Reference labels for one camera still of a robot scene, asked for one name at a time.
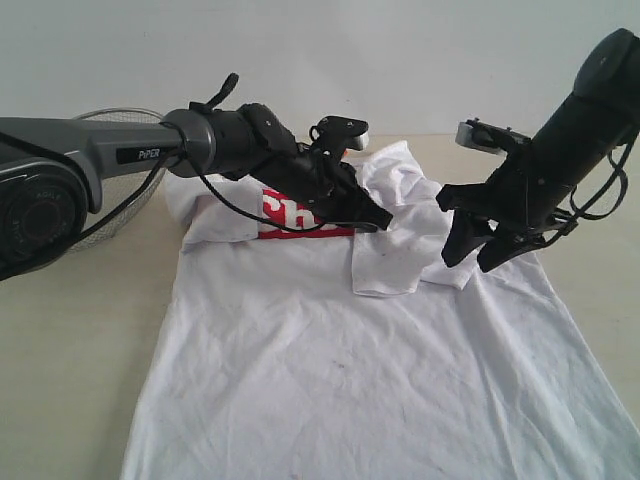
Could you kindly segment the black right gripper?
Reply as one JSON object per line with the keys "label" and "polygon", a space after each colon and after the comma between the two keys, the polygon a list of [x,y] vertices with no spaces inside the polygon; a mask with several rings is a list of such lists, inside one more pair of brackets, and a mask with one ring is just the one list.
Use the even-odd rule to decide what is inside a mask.
{"label": "black right gripper", "polygon": [[556,149],[518,149],[485,183],[445,184],[436,202],[443,212],[455,212],[444,263],[454,267],[490,241],[543,243],[547,232],[571,232],[573,215],[559,204],[574,187],[575,158]]}

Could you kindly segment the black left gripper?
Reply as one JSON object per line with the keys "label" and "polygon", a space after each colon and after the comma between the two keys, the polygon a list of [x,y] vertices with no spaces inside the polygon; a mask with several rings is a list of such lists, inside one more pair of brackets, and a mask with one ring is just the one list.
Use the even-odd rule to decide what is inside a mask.
{"label": "black left gripper", "polygon": [[336,228],[374,233],[386,231],[393,219],[358,185],[355,168],[349,163],[319,160],[309,154],[279,155],[250,175]]}

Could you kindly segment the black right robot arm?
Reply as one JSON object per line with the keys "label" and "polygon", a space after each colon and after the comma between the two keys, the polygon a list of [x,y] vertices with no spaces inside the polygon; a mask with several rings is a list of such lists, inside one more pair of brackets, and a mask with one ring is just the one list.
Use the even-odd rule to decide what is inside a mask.
{"label": "black right robot arm", "polygon": [[476,251],[488,272],[571,233],[614,182],[639,136],[639,39],[619,28],[601,40],[566,99],[533,137],[478,119],[459,124],[456,142],[504,162],[483,183],[442,187],[453,212],[441,256],[453,267]]}

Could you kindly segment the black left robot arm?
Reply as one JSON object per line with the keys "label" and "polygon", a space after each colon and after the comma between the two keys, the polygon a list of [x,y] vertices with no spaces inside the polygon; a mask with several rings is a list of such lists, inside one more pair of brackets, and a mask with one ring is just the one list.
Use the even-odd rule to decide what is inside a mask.
{"label": "black left robot arm", "polygon": [[1,276],[41,269],[101,223],[103,183],[161,169],[182,178],[251,176],[307,207],[321,223],[367,232],[391,214],[358,184],[343,161],[365,145],[365,121],[323,118],[311,144],[296,140],[259,103],[225,111],[192,103],[158,123],[5,117],[1,121]]}

